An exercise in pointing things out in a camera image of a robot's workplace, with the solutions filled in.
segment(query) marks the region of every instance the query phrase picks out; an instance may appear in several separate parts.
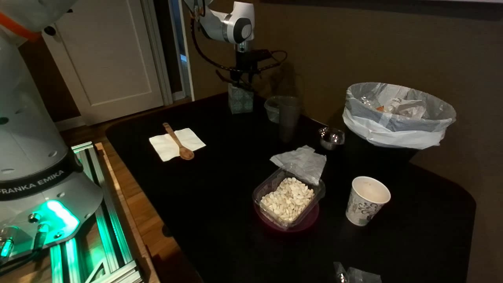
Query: small bowl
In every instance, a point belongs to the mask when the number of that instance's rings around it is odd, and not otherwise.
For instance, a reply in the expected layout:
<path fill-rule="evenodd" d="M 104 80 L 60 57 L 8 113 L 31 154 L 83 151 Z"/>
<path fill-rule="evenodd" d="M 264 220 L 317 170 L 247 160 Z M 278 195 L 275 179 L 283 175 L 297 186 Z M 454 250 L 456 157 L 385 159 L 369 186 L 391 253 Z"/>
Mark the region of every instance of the small bowl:
<path fill-rule="evenodd" d="M 335 127 L 319 129 L 319 145 L 327 151 L 333 151 L 336 146 L 344 145 L 346 134 L 344 131 Z"/>

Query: trash bin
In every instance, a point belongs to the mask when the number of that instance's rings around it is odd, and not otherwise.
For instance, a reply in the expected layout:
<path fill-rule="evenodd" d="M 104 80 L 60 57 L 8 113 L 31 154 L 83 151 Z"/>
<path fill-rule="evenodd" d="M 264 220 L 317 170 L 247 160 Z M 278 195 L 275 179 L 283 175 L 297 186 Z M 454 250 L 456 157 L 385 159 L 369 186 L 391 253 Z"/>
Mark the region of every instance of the trash bin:
<path fill-rule="evenodd" d="M 456 110 L 424 91 L 361 82 L 347 88 L 342 120 L 375 146 L 426 149 L 440 145 Z"/>

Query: white paper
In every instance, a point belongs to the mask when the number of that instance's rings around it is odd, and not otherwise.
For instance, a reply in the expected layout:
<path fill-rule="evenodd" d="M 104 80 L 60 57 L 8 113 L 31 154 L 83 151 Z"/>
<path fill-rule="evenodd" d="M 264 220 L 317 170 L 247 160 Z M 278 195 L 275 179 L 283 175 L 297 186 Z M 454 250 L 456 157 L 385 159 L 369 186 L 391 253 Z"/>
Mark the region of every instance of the white paper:
<path fill-rule="evenodd" d="M 190 151 L 196 151 L 206 146 L 204 142 L 199 140 L 198 135 L 188 127 L 174 131 L 174 135 Z M 168 162 L 174 157 L 179 157 L 179 148 L 174 143 L 174 140 L 170 137 L 170 134 L 154 135 L 149 138 L 149 142 L 154 146 L 162 162 Z"/>

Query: door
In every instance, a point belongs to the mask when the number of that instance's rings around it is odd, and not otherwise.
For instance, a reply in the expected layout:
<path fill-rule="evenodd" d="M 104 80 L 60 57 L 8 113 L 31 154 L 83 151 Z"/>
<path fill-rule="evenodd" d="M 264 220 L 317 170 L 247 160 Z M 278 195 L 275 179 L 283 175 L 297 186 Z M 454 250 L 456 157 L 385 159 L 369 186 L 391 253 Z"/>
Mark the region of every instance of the door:
<path fill-rule="evenodd" d="M 163 105 L 140 0 L 82 0 L 44 41 L 88 124 Z"/>

